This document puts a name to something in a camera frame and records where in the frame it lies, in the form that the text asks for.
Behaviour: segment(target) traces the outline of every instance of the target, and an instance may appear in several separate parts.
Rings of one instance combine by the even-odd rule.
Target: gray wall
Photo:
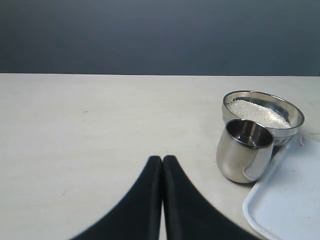
[[[320,0],[2,0],[0,72],[320,73]]]

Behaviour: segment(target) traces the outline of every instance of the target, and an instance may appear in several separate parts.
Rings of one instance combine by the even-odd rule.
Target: plastic tray
[[[270,240],[320,240],[320,143],[296,136],[274,156],[243,203]]]

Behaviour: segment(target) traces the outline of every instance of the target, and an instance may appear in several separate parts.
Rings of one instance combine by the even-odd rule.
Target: white table
[[[242,213],[250,187],[215,163],[223,96],[282,97],[304,113],[304,133],[320,133],[320,77],[0,74],[0,86],[0,239],[73,237],[117,204],[148,156],[167,154],[256,234]]]

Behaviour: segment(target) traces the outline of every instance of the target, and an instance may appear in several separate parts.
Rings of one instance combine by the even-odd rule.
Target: steel bowl
[[[299,128],[305,121],[305,116],[299,108],[280,97],[259,91],[241,90],[230,92],[223,97],[222,119],[225,124],[232,119],[240,119],[240,117],[233,114],[227,106],[227,104],[235,100],[244,100],[272,109],[290,124],[290,128],[267,127],[274,136],[274,146],[286,144],[298,133]]]

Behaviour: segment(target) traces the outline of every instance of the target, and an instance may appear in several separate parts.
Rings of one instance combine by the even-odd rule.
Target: granulated sugar
[[[291,128],[290,124],[278,113],[270,108],[260,106],[252,102],[235,100],[231,103],[228,103],[227,108],[239,118],[257,122],[267,128]]]

